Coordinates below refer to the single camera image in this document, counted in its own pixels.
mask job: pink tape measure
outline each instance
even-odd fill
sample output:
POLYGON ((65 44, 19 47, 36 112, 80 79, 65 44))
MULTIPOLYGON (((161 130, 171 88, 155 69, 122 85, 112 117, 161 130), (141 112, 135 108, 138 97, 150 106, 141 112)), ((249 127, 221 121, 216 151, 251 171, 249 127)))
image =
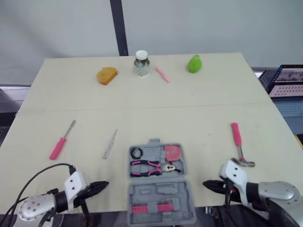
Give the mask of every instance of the pink tape measure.
POLYGON ((179 161, 182 157, 182 152, 180 147, 176 145, 167 145, 164 146, 165 157, 169 162, 179 161))

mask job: bread slice toy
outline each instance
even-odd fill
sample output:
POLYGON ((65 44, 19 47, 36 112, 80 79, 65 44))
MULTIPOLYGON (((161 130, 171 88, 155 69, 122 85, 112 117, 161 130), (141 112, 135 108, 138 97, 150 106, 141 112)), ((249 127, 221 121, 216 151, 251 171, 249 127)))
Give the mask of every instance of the bread slice toy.
POLYGON ((101 84, 107 85, 116 75, 118 71, 114 67, 104 67, 98 72, 97 79, 101 84))

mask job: hammer head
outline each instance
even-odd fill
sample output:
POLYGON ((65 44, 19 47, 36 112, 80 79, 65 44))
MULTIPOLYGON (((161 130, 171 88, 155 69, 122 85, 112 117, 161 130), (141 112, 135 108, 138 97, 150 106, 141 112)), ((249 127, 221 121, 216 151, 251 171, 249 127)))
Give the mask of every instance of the hammer head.
POLYGON ((238 159, 236 159, 236 158, 233 157, 232 161, 235 162, 235 163, 237 163, 240 166, 245 166, 245 167, 255 167, 256 166, 256 163, 254 163, 254 162, 248 162, 245 159, 238 160, 238 159))

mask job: screwdriver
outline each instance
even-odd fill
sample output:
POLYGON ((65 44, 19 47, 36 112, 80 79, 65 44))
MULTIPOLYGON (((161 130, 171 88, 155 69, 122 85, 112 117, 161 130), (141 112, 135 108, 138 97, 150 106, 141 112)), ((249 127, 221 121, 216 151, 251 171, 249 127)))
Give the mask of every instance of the screwdriver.
POLYGON ((112 147, 113 147, 113 145, 114 145, 114 140, 115 140, 117 131, 118 131, 118 129, 116 129, 116 131, 115 131, 115 133, 114 133, 112 139, 110 140, 109 145, 107 146, 107 149, 106 149, 106 151, 105 151, 105 153, 104 153, 104 155, 103 155, 103 159, 107 159, 107 157, 108 157, 108 155, 109 155, 109 152, 110 152, 110 150, 112 149, 112 147))
POLYGON ((51 160, 55 160, 55 159, 58 158, 58 156, 59 156, 59 154, 60 154, 60 152, 61 152, 61 150, 62 150, 62 148, 63 148, 63 146, 64 146, 64 144, 65 144, 65 142, 66 142, 66 136, 67 136, 68 133, 71 131, 71 129, 72 129, 72 127, 75 125, 75 123, 76 123, 76 121, 73 120, 72 123, 71 123, 71 125, 70 125, 70 127, 68 128, 66 134, 64 135, 64 137, 61 137, 61 138, 60 138, 59 142, 57 143, 57 145, 56 145, 55 148, 53 149, 51 155, 49 156, 49 158, 50 158, 51 160))

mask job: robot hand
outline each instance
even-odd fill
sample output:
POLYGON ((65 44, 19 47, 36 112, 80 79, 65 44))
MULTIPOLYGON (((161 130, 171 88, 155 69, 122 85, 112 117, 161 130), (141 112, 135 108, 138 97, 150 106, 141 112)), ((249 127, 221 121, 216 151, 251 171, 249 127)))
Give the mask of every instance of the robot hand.
POLYGON ((303 227, 303 199, 295 186, 281 181, 250 183, 246 172, 231 160, 222 166, 219 176, 223 181, 209 180, 203 185, 244 206, 277 214, 284 226, 303 227))
POLYGON ((51 190, 47 194, 31 196, 24 200, 18 210, 18 216, 23 221, 41 219, 39 226, 50 220, 56 213, 65 210, 71 212, 81 206, 84 218, 89 219, 89 210, 85 200, 107 187, 107 181, 87 184, 81 172, 74 172, 64 183, 64 191, 51 190))

